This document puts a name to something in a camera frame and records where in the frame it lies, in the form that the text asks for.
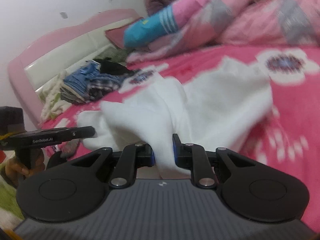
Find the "person's left hand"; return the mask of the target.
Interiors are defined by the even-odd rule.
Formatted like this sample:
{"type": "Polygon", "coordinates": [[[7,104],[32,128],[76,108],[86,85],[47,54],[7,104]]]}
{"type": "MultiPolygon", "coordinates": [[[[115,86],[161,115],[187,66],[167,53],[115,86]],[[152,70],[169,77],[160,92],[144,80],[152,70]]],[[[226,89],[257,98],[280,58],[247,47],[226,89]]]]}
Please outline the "person's left hand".
{"type": "Polygon", "coordinates": [[[20,160],[14,156],[8,159],[4,166],[1,168],[1,176],[6,181],[7,184],[16,188],[18,186],[18,178],[20,176],[24,178],[29,178],[39,172],[44,171],[44,154],[42,149],[32,149],[31,153],[35,155],[36,159],[33,162],[32,169],[28,169],[23,165],[20,160]]]}

